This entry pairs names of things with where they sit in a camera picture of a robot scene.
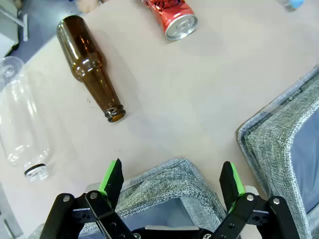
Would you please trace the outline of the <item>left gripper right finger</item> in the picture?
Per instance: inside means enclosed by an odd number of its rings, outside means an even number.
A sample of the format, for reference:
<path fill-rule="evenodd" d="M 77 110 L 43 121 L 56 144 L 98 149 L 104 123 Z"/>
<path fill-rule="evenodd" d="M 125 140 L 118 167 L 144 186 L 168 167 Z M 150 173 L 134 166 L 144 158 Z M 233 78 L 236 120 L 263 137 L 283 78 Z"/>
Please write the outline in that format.
<path fill-rule="evenodd" d="M 248 192 L 233 163 L 223 164 L 219 178 L 227 216 L 215 230 L 213 239 L 236 239 L 246 225 L 255 225 L 263 239 L 298 239 L 299 233 L 286 200 L 268 200 Z"/>

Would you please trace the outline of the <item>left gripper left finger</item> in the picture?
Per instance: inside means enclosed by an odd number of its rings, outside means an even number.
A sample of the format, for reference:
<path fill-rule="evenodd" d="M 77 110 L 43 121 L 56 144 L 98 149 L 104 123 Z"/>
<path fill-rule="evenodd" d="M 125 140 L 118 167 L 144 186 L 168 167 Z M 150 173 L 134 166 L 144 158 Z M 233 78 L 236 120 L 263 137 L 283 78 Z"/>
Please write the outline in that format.
<path fill-rule="evenodd" d="M 112 161 L 98 190 L 59 194 L 42 229 L 41 239 L 77 239 L 87 223 L 95 223 L 105 239 L 133 239 L 135 236 L 115 212 L 124 182 L 122 163 Z"/>

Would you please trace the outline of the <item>person's right hand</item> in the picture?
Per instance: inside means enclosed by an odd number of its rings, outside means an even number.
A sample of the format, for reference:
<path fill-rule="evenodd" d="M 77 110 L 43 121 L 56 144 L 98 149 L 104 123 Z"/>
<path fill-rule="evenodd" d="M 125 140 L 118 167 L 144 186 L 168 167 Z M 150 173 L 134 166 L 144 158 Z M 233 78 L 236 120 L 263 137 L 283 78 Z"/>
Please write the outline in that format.
<path fill-rule="evenodd" d="M 99 5 L 98 0 L 76 0 L 78 9 L 83 13 L 88 13 Z"/>

